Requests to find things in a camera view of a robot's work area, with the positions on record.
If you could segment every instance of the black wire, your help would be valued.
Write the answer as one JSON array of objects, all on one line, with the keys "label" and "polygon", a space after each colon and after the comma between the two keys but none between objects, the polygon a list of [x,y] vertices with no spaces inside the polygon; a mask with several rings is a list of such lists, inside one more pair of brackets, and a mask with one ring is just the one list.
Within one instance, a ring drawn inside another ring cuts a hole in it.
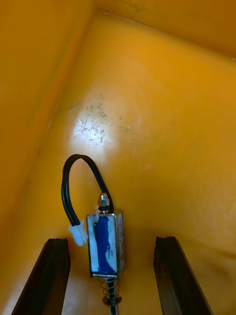
[{"label": "black wire", "polygon": [[69,174],[71,166],[74,164],[75,161],[78,159],[83,159],[88,166],[91,168],[97,183],[99,184],[99,187],[102,192],[105,192],[108,196],[108,199],[110,201],[110,212],[114,212],[114,206],[112,202],[111,195],[102,179],[102,176],[96,166],[96,164],[93,162],[93,160],[85,155],[81,154],[73,154],[71,155],[65,162],[63,172],[62,172],[62,184],[61,184],[61,198],[63,207],[65,209],[65,213],[68,216],[68,219],[72,226],[79,225],[80,221],[72,207],[71,200],[70,200],[70,190],[69,190]]}]

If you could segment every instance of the orange wall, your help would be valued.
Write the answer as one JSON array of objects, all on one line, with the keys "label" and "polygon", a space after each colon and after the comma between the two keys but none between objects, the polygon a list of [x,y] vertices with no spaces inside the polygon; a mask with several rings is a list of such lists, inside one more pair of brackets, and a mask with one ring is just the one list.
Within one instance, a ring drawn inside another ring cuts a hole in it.
[{"label": "orange wall", "polygon": [[45,134],[91,15],[91,1],[0,4],[0,231]]},{"label": "orange wall", "polygon": [[[89,278],[87,246],[67,231],[60,186],[73,153],[94,159],[124,211],[120,315],[161,315],[156,235],[179,239],[214,314],[236,313],[235,81],[229,58],[129,21],[94,18],[4,235],[4,315],[56,237],[68,237],[71,254],[64,315],[109,313]],[[99,188],[82,161],[70,187],[84,219]]]},{"label": "orange wall", "polygon": [[233,0],[96,0],[96,3],[103,12],[236,57]]},{"label": "orange wall", "polygon": [[[236,51],[235,4],[97,1],[100,10],[231,57]],[[67,231],[60,198],[65,159],[84,153],[124,211],[121,315],[161,314],[152,265],[156,235],[180,240],[214,313],[235,314],[232,58],[93,16],[89,0],[0,6],[0,313],[11,314],[43,244],[56,237],[68,237],[72,261],[64,314],[108,312],[98,282],[89,278],[87,247],[76,247]],[[71,193],[85,218],[99,189],[82,162],[72,169]]]}]

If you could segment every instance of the white connector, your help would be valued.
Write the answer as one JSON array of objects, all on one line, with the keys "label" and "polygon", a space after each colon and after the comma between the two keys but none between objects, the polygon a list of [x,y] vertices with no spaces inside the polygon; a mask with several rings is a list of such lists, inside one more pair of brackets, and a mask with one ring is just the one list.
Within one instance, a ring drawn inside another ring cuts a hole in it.
[{"label": "white connector", "polygon": [[76,245],[83,246],[87,243],[88,235],[84,229],[84,220],[80,221],[80,225],[69,226],[68,231],[71,232]]}]

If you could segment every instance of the coil spring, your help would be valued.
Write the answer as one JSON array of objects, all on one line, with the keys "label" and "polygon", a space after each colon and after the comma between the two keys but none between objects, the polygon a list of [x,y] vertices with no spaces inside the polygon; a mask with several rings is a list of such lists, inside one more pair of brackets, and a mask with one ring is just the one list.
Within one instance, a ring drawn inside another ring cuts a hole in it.
[{"label": "coil spring", "polygon": [[117,305],[122,298],[119,295],[119,280],[98,278],[103,292],[103,303],[106,305]]}]

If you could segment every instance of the dirt spot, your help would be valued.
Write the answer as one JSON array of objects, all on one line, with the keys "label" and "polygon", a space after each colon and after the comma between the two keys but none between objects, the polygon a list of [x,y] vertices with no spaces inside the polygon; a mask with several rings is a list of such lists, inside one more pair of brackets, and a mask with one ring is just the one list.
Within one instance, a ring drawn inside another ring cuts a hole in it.
[{"label": "dirt spot", "polygon": [[105,117],[107,117],[107,115],[104,113],[104,111],[102,111],[102,112],[99,112],[98,113],[102,118],[105,118]]}]

